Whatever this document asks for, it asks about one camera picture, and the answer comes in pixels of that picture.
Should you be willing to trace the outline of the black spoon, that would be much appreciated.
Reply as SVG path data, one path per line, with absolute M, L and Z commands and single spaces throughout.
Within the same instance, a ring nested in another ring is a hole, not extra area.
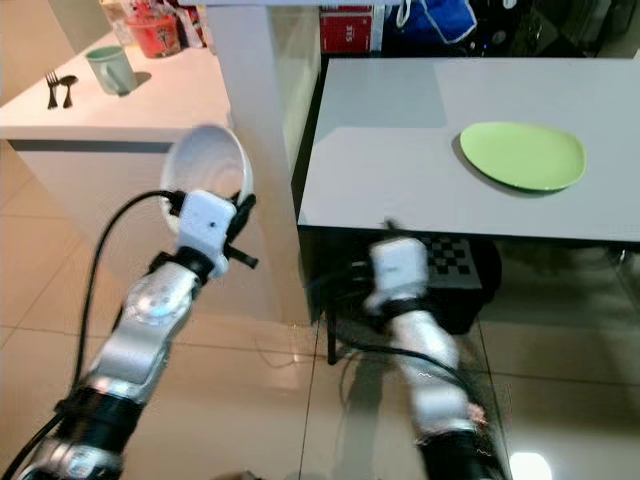
M 72 87 L 74 84 L 78 82 L 77 76 L 64 76 L 58 79 L 58 83 L 65 90 L 65 95 L 63 101 L 61 101 L 61 108 L 68 109 L 72 108 L 73 100 L 72 100 Z

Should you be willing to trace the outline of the green plate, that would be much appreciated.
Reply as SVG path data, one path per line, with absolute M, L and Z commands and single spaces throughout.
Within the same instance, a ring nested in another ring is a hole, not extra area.
M 588 169 L 579 137 L 525 122 L 479 122 L 458 134 L 468 163 L 503 186 L 556 192 L 575 186 Z

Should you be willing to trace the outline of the white ribbed ceramic bowl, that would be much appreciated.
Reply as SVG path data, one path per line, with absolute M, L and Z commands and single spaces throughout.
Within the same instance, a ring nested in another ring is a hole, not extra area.
M 205 189 L 228 200 L 253 193 L 253 170 L 236 134 L 223 125 L 197 125 L 170 146 L 161 169 L 161 189 Z

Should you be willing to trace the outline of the white kitchen island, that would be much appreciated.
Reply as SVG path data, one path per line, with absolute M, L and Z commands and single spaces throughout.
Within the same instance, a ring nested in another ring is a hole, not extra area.
M 111 96 L 79 51 L 52 65 L 76 76 L 68 109 L 47 106 L 44 68 L 0 110 L 3 239 L 1 324 L 59 330 L 73 323 L 93 242 L 129 197 L 159 187 L 170 143 L 197 124 L 227 124 L 218 56 L 187 49 L 150 59 L 125 51 L 140 87 Z

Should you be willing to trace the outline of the white printed food bag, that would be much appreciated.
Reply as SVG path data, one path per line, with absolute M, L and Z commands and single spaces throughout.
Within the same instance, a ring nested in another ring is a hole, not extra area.
M 214 38 L 212 38 L 212 32 L 210 29 L 209 10 L 207 10 L 204 5 L 196 6 L 195 9 L 198 18 L 198 32 L 200 32 L 202 45 L 204 45 L 206 49 L 210 49 L 212 52 L 215 52 L 216 47 L 214 45 Z

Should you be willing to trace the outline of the red printed box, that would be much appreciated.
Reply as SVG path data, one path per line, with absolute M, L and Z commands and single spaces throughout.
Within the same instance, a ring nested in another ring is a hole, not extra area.
M 321 50 L 329 54 L 372 51 L 374 20 L 372 6 L 321 6 Z

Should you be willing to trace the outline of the red instant noodle cup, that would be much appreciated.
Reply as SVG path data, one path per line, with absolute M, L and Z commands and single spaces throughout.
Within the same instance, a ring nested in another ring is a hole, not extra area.
M 182 50 L 178 19 L 173 14 L 134 15 L 125 24 L 146 58 L 168 58 Z

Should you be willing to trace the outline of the dark red snack bag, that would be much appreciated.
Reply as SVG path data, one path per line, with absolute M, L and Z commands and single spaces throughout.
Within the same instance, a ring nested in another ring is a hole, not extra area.
M 172 8 L 174 17 L 182 26 L 184 46 L 187 49 L 204 47 L 204 35 L 202 35 L 200 24 L 198 24 L 197 10 L 193 6 L 180 5 L 178 0 L 165 0 L 165 3 Z

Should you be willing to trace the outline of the black checkered box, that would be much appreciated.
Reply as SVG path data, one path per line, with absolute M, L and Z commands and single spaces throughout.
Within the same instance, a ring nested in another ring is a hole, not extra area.
M 503 266 L 489 239 L 422 236 L 428 247 L 428 302 L 445 332 L 470 332 L 497 296 Z

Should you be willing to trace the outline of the blue bag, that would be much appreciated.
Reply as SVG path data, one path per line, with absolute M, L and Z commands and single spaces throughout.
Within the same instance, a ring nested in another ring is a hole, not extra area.
M 479 26 L 468 0 L 397 0 L 390 9 L 385 33 L 412 45 L 453 45 Z

